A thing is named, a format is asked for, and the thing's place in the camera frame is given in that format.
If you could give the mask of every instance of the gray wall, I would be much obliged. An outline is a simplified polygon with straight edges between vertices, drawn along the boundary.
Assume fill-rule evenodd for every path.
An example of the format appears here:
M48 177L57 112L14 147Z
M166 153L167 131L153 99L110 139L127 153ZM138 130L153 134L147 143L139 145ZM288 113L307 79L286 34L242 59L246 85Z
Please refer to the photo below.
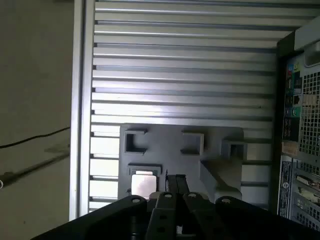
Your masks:
M73 1L0 1L0 145L70 125ZM0 149L0 175L51 156L64 132ZM69 216L69 160L0 190L0 239L30 239Z

